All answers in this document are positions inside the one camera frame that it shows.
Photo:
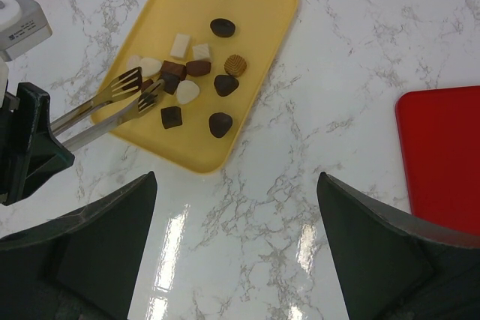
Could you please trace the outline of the white teardrop chocolate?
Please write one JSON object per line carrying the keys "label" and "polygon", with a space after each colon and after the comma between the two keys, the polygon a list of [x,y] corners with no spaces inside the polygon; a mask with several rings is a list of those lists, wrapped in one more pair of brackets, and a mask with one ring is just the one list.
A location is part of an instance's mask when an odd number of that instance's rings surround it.
{"label": "white teardrop chocolate", "polygon": [[176,90],[176,98],[181,105],[185,105],[195,100],[199,94],[200,87],[190,80],[181,81]]}

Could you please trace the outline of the dark cube chocolate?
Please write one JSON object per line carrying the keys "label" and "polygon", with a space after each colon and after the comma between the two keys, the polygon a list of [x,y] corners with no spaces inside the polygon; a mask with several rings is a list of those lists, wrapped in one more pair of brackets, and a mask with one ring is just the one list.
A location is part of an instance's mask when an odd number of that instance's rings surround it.
{"label": "dark cube chocolate", "polygon": [[167,94],[174,95],[181,82],[180,78],[175,74],[165,72],[160,74],[160,79],[164,81],[164,91]]}

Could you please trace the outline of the metal serving tongs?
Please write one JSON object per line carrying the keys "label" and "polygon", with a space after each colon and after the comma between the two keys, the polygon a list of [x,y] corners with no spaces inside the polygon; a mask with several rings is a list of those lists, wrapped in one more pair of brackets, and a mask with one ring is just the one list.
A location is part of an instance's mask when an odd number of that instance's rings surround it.
{"label": "metal serving tongs", "polygon": [[109,110],[109,114],[96,120],[92,126],[62,143],[67,150],[75,152],[117,127],[143,117],[157,106],[164,89],[164,81],[158,79],[141,92],[143,81],[141,67],[117,76],[90,100],[54,120],[52,134],[59,136],[88,116]]}

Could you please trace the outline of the white round chocolate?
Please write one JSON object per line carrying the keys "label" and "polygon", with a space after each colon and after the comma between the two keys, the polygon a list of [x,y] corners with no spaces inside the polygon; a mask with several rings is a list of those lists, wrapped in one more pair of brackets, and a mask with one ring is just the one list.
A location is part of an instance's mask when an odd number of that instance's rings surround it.
{"label": "white round chocolate", "polygon": [[145,57],[139,61],[139,66],[142,68],[142,75],[144,77],[154,76],[159,73],[162,68],[162,61],[156,58]]}

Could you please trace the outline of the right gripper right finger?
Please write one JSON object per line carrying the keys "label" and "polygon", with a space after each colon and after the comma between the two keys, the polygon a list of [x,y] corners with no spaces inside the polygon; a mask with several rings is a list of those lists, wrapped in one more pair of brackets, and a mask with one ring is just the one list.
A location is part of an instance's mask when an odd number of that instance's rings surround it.
{"label": "right gripper right finger", "polygon": [[350,319],[478,319],[479,237],[323,172],[316,194]]}

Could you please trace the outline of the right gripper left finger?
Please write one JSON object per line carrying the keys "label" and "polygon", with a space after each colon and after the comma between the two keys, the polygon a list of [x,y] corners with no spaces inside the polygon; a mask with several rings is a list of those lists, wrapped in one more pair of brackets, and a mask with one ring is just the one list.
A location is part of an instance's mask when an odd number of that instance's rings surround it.
{"label": "right gripper left finger", "polygon": [[149,172],[1,238],[2,319],[126,319],[155,209]]}

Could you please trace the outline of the small brown chocolate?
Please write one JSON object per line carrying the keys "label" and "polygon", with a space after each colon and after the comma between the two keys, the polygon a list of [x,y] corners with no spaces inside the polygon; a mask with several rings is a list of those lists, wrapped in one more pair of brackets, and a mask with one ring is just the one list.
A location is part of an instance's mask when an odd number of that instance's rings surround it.
{"label": "small brown chocolate", "polygon": [[152,79],[146,79],[142,82],[142,86],[141,86],[141,92],[144,92],[146,89],[148,89],[152,84],[154,83],[154,81]]}

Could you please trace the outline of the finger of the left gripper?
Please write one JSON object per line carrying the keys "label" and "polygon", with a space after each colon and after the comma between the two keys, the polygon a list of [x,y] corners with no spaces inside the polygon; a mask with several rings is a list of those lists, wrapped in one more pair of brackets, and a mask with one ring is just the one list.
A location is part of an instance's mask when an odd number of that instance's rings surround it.
{"label": "finger of the left gripper", "polygon": [[18,85],[7,144],[7,203],[31,196],[52,176],[73,165],[74,155],[53,135],[50,95],[30,82]]}

